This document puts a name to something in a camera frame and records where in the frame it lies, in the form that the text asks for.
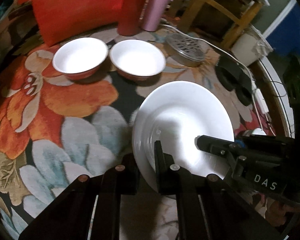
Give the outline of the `large white bear plate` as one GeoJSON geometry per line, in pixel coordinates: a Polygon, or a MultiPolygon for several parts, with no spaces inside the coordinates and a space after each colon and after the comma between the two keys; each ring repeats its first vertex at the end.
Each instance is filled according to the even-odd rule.
{"type": "Polygon", "coordinates": [[[132,133],[134,158],[147,184],[157,189],[157,140],[177,165],[192,174],[205,177],[214,173],[225,178],[230,165],[225,159],[198,149],[196,140],[202,135],[234,141],[229,115],[216,96],[189,81],[173,81],[153,90],[136,114],[132,133]]]}

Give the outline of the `white bowl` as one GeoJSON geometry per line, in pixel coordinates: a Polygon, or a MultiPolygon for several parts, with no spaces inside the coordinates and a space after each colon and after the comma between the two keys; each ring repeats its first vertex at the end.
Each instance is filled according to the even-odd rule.
{"type": "Polygon", "coordinates": [[[155,77],[166,67],[166,58],[161,50],[142,40],[125,40],[115,44],[109,57],[117,72],[133,81],[155,77]]]}
{"type": "Polygon", "coordinates": [[[100,68],[108,51],[108,46],[97,38],[78,38],[57,50],[52,65],[68,79],[81,80],[92,76],[100,68]]]}

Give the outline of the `white power adapter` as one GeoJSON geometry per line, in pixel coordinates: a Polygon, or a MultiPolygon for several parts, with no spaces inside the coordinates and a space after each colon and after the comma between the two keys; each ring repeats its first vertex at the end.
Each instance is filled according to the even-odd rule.
{"type": "Polygon", "coordinates": [[[251,88],[252,88],[253,102],[256,105],[258,113],[266,115],[267,113],[269,113],[269,109],[261,93],[261,90],[254,83],[252,84],[251,88]]]}

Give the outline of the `floral tablecloth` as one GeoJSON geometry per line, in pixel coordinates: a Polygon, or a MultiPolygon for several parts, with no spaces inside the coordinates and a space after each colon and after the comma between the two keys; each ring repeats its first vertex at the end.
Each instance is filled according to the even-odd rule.
{"type": "Polygon", "coordinates": [[[171,81],[198,83],[225,106],[235,133],[281,128],[280,113],[243,106],[214,72],[219,52],[205,43],[196,68],[166,56],[153,81],[129,81],[106,63],[92,77],[69,81],[52,66],[58,46],[33,27],[18,43],[0,34],[0,239],[21,232],[80,174],[96,176],[130,149],[136,113],[155,88],[171,81]]]}

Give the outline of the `round metal perforated tin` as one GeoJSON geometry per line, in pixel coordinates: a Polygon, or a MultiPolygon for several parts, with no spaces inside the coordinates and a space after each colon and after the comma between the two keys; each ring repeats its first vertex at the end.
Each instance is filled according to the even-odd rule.
{"type": "Polygon", "coordinates": [[[180,33],[168,34],[164,48],[172,59],[188,67],[197,67],[205,59],[198,41],[180,33]]]}

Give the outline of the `white bucket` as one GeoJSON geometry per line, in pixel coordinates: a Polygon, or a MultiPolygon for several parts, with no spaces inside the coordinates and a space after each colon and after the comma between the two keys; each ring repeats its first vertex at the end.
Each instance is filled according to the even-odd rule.
{"type": "Polygon", "coordinates": [[[268,56],[272,51],[273,48],[268,41],[262,36],[261,32],[252,25],[243,31],[243,34],[231,48],[231,52],[235,58],[246,67],[268,56]]]}

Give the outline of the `wooden chair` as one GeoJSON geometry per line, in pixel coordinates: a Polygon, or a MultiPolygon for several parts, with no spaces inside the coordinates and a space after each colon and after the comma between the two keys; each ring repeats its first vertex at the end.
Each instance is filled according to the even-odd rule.
{"type": "Polygon", "coordinates": [[[183,32],[198,29],[230,49],[249,26],[268,0],[172,0],[167,17],[175,18],[177,28],[183,32]]]}

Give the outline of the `pink tumbler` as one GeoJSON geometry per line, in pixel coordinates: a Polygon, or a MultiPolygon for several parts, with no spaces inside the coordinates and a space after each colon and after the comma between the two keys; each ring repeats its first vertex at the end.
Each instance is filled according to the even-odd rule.
{"type": "Polygon", "coordinates": [[[141,28],[145,31],[156,31],[161,17],[170,0],[148,0],[145,13],[142,18],[141,28]]]}

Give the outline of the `red bag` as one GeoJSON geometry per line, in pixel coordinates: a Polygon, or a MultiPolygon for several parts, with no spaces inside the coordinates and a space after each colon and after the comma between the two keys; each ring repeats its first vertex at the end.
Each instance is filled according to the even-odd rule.
{"type": "Polygon", "coordinates": [[[54,45],[67,38],[118,20],[123,0],[30,1],[44,42],[54,45]]]}

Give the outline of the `red cylinder bottle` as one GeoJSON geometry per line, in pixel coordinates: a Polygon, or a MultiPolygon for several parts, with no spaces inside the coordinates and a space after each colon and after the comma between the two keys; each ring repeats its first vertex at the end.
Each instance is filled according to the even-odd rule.
{"type": "Polygon", "coordinates": [[[139,32],[140,16],[146,0],[123,0],[117,32],[122,36],[134,36],[139,32]]]}

